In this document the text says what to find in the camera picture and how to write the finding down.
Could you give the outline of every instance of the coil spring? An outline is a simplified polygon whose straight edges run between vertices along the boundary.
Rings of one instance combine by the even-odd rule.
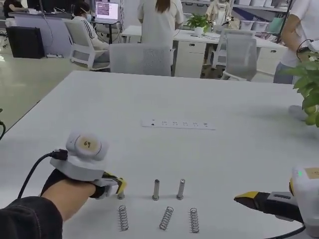
[[[190,229],[192,233],[199,233],[197,208],[191,208],[189,210],[190,215]]]
[[[174,208],[172,207],[167,207],[164,213],[163,218],[161,219],[161,222],[159,224],[159,229],[161,230],[166,230],[170,221],[170,218],[173,214]]]
[[[124,205],[119,206],[119,216],[120,216],[121,231],[127,231],[129,229],[129,221],[128,221],[128,214],[126,212],[126,207]]]

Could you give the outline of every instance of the metal peg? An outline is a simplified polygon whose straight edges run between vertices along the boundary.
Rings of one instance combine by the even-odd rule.
[[[154,182],[154,193],[153,193],[153,200],[157,201],[160,197],[159,197],[159,190],[160,190],[160,181],[158,179],[155,179]]]
[[[122,191],[121,193],[118,194],[118,199],[122,200],[124,198],[125,198],[124,191]]]
[[[178,200],[182,200],[184,197],[183,196],[184,186],[185,186],[185,179],[181,179],[179,183],[178,194],[176,195],[176,198]]]

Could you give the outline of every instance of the outlet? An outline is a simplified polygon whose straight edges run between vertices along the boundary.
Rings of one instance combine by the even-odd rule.
[[[209,122],[197,122],[188,120],[158,120],[158,119],[143,119],[141,120],[142,127],[156,128],[187,128],[187,129],[208,129],[215,130]]]

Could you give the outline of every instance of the white cabinet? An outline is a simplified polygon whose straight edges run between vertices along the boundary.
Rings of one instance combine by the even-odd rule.
[[[286,48],[261,48],[257,61],[257,69],[270,74],[274,74],[278,63],[280,62],[286,50]]]
[[[175,67],[176,77],[200,78],[206,43],[178,43]]]

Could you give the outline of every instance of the white shirt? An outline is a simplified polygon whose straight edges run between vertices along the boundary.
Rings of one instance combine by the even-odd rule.
[[[219,3],[218,13],[216,18],[216,25],[221,25],[225,22],[226,19],[226,4]]]
[[[155,9],[157,0],[140,0],[138,19],[143,20],[142,43],[164,45],[172,48],[175,23],[183,23],[183,9],[180,0],[170,0],[170,8],[165,12]]]
[[[297,16],[301,21],[296,29],[299,36],[299,44],[306,39],[319,40],[319,0],[295,0],[290,14]],[[309,41],[302,44],[302,47],[308,46]],[[281,59],[285,66],[296,67],[299,60],[296,52],[288,49]]]
[[[98,35],[96,34],[91,23],[83,16],[75,16],[74,21],[81,21],[84,25],[84,28],[87,30],[89,37],[91,39],[92,45],[95,50],[108,50],[109,44],[103,41],[100,41]]]

